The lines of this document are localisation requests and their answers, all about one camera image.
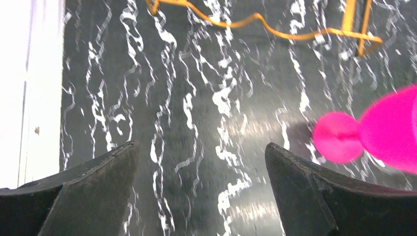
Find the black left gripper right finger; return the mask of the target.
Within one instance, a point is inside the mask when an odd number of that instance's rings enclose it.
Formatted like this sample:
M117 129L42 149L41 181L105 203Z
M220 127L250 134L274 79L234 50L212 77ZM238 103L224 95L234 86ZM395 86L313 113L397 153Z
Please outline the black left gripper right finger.
M275 143L265 162L288 236L414 236L415 191L370 184L307 161Z

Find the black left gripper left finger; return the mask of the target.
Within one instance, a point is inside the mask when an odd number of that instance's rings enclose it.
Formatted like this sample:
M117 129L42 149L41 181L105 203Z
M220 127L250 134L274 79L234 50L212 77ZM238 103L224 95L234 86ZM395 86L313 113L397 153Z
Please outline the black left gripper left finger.
M118 235L139 153L139 142L130 141L58 174L1 189L1 235Z

